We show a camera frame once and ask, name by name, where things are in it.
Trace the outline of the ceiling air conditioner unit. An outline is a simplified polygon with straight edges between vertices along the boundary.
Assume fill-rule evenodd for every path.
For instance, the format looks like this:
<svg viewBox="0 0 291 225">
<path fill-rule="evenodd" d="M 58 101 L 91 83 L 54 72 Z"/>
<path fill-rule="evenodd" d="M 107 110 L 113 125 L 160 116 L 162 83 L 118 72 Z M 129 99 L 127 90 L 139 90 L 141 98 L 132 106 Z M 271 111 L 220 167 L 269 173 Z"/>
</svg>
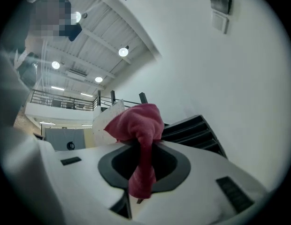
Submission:
<svg viewBox="0 0 291 225">
<path fill-rule="evenodd" d="M 75 76 L 84 77 L 84 78 L 87 77 L 87 74 L 86 73 L 84 73 L 82 71 L 79 71 L 77 69 L 73 69 L 73 68 L 69 68 L 67 70 L 67 74 L 74 74 Z"/>
</svg>

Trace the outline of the white wall switch plate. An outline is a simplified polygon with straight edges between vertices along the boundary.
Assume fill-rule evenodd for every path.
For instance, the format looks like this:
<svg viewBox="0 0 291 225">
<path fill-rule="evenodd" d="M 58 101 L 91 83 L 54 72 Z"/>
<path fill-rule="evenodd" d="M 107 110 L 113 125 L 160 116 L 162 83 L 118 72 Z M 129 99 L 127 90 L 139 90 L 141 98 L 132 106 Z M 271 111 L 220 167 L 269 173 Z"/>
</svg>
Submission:
<svg viewBox="0 0 291 225">
<path fill-rule="evenodd" d="M 226 34 L 228 30 L 229 19 L 225 15 L 212 10 L 212 26 L 220 31 L 222 34 Z"/>
</svg>

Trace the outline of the grey partition screen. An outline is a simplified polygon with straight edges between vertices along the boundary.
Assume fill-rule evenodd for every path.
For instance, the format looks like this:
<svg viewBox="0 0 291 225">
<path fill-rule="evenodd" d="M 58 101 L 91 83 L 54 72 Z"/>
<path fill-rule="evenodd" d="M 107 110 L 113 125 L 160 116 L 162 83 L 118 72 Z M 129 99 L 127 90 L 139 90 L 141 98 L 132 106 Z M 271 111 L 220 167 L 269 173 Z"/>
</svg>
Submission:
<svg viewBox="0 0 291 225">
<path fill-rule="evenodd" d="M 56 151 L 85 149 L 83 129 L 46 128 L 45 140 Z"/>
</svg>

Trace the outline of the red cleaning cloth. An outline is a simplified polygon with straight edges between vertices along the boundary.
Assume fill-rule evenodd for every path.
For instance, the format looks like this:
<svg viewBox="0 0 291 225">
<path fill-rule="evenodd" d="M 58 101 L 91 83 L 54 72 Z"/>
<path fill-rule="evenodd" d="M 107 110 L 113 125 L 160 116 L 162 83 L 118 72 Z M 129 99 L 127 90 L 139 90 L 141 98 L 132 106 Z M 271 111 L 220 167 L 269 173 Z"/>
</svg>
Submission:
<svg viewBox="0 0 291 225">
<path fill-rule="evenodd" d="M 138 199 L 148 199 L 156 182 L 152 166 L 152 143 L 161 139 L 164 123 L 155 104 L 133 106 L 104 128 L 120 142 L 137 139 L 140 147 L 138 165 L 129 179 L 129 194 Z"/>
</svg>

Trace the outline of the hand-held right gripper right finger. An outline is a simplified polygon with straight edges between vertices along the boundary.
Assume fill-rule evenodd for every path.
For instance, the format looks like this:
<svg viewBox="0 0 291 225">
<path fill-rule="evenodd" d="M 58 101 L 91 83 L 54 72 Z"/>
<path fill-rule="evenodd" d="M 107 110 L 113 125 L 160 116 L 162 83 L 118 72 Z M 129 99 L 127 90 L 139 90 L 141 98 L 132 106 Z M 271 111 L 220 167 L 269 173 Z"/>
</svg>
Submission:
<svg viewBox="0 0 291 225">
<path fill-rule="evenodd" d="M 133 220 L 141 225 L 242 224 L 267 190 L 226 158 L 202 149 L 160 142 L 185 155 L 191 171 L 176 189 L 156 193 Z"/>
</svg>

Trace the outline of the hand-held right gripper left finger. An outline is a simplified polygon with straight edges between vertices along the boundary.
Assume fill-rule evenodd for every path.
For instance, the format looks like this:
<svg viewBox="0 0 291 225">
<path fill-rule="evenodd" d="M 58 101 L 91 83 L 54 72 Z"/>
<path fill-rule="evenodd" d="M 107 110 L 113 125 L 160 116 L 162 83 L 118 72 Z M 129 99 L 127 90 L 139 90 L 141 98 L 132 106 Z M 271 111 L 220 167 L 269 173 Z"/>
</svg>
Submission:
<svg viewBox="0 0 291 225">
<path fill-rule="evenodd" d="M 110 186 L 98 170 L 100 159 L 124 144 L 55 151 L 39 140 L 38 147 L 65 219 L 125 219 L 131 214 L 125 191 Z"/>
</svg>

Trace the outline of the white perforated board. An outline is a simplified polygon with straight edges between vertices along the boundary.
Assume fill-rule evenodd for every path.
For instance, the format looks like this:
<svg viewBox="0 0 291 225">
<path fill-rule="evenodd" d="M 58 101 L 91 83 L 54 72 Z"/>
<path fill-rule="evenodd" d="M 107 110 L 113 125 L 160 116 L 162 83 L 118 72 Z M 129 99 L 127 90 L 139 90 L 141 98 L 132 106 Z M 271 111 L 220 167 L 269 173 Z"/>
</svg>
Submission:
<svg viewBox="0 0 291 225">
<path fill-rule="evenodd" d="M 115 143 L 117 140 L 112 137 L 104 128 L 117 115 L 121 114 L 127 109 L 124 100 L 117 101 L 114 105 L 108 107 L 107 105 L 97 106 L 93 111 L 92 132 L 94 146 L 104 146 Z"/>
</svg>

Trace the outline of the black staircase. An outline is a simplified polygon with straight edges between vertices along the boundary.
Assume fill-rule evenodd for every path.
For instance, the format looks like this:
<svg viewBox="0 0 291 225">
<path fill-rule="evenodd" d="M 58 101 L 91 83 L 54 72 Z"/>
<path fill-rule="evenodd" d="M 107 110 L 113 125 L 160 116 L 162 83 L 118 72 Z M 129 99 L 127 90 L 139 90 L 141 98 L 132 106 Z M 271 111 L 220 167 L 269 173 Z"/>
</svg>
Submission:
<svg viewBox="0 0 291 225">
<path fill-rule="evenodd" d="M 225 150 L 202 115 L 194 115 L 170 125 L 166 124 L 161 139 L 207 150 L 227 158 Z"/>
</svg>

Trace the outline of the black mezzanine railing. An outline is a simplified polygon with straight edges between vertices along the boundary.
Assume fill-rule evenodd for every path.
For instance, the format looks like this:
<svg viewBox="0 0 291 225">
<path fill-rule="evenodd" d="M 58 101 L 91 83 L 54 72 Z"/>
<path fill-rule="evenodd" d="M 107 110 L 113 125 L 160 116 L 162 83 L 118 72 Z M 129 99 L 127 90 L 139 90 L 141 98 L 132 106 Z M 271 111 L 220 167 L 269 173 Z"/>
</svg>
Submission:
<svg viewBox="0 0 291 225">
<path fill-rule="evenodd" d="M 93 95 L 93 97 L 82 96 L 82 98 L 78 98 L 41 90 L 33 90 L 29 102 L 54 108 L 91 112 L 94 111 L 97 106 L 107 105 L 110 107 L 119 100 L 120 99 L 115 96 L 114 91 L 111 92 L 109 97 L 103 96 L 98 92 L 96 95 Z"/>
</svg>

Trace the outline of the black wall access panel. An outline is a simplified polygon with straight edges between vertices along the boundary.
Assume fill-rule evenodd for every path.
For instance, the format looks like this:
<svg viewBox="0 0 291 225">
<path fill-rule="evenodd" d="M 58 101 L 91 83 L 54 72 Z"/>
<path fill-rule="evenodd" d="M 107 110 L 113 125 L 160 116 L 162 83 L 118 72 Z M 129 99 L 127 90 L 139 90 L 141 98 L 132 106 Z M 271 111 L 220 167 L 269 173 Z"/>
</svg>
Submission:
<svg viewBox="0 0 291 225">
<path fill-rule="evenodd" d="M 213 10 L 229 15 L 232 0 L 210 0 L 210 3 Z"/>
</svg>

